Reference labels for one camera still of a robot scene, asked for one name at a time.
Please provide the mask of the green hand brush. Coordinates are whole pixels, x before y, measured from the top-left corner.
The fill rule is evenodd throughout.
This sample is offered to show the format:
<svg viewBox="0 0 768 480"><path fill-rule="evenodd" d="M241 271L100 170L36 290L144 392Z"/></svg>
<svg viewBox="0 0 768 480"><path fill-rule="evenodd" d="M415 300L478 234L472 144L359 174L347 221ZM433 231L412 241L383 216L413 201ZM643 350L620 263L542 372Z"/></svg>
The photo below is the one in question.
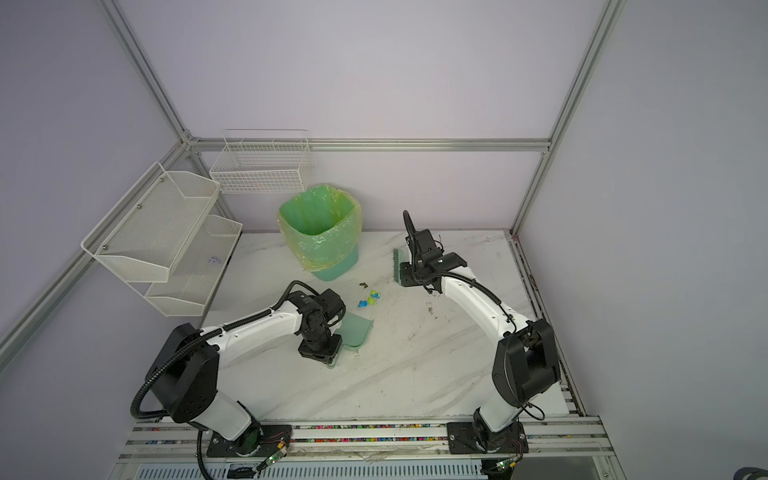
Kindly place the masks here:
<svg viewBox="0 0 768 480"><path fill-rule="evenodd" d="M400 263L401 263L401 251L398 248L395 248L392 251L392 260L393 260L393 281L400 285L401 284L401 273L400 273Z"/></svg>

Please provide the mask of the green plastic dustpan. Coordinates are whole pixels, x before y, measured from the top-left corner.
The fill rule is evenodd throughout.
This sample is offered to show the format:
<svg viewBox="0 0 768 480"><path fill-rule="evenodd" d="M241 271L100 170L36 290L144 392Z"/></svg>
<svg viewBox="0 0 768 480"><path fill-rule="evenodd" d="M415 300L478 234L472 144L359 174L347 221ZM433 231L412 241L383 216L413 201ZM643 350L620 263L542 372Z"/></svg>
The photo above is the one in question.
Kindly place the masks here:
<svg viewBox="0 0 768 480"><path fill-rule="evenodd" d="M330 369L335 367L337 361L342 356L342 352L359 351L367 341L372 329L372 320L355 315L354 313L346 313L340 326L334 330L334 333L341 337L341 347L328 367Z"/></svg>

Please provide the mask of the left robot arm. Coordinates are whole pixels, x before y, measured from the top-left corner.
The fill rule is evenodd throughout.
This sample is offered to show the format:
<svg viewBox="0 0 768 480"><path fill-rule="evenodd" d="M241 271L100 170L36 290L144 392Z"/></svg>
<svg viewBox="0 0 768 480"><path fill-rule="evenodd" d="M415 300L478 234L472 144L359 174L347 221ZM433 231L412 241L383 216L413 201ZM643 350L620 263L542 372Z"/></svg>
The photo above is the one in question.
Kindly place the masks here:
<svg viewBox="0 0 768 480"><path fill-rule="evenodd" d="M169 417L198 432L210 431L241 457L260 454L269 444L261 422L242 402L219 388L220 372L267 343L299 336L299 354L330 365L342 346L332 327L347 307L331 289L319 293L301 281L291 282L271 307L213 327L184 323L171 331L139 387L130 414L137 420Z"/></svg>

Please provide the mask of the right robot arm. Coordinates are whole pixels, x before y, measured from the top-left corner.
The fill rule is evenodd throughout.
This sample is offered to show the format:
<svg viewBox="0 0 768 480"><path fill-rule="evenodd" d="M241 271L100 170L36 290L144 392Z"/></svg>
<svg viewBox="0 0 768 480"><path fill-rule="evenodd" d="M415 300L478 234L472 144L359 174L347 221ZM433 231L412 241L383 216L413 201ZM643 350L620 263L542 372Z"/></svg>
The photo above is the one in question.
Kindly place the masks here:
<svg viewBox="0 0 768 480"><path fill-rule="evenodd" d="M496 453L519 439L519 417L533 400L561 381L554 330L509 307L483 285L455 252L445 252L427 230L406 223L408 258L393 253L394 279L403 287L422 287L446 296L490 338L495 353L491 369L494 393L474 413L471 424L476 448Z"/></svg>

